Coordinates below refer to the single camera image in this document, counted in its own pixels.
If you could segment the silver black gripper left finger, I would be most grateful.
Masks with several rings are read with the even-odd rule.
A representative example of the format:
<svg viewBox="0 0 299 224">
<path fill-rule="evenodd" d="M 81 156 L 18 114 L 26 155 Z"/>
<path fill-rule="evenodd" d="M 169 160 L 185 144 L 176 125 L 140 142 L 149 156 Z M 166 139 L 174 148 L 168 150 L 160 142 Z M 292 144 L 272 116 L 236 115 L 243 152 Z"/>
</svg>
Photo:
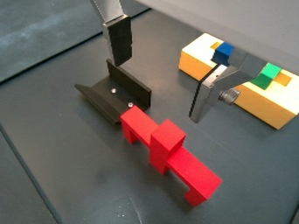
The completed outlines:
<svg viewBox="0 0 299 224">
<path fill-rule="evenodd" d="M 132 58 L 130 17 L 118 0 L 89 0 L 102 21 L 102 33 L 113 64 L 118 67 Z"/>
</svg>

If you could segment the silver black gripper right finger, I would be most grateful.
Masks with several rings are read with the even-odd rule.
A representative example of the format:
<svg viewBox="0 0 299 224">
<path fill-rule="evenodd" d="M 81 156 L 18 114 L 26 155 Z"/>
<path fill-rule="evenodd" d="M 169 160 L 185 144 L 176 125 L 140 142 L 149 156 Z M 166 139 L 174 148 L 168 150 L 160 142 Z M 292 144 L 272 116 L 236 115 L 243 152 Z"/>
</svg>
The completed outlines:
<svg viewBox="0 0 299 224">
<path fill-rule="evenodd" d="M 253 80 L 265 65 L 265 60 L 240 48 L 232 50 L 228 67 L 217 64 L 199 81 L 189 110 L 189 118 L 195 123 L 205 116 L 216 100 L 233 103 L 239 97 L 233 87 Z"/>
</svg>

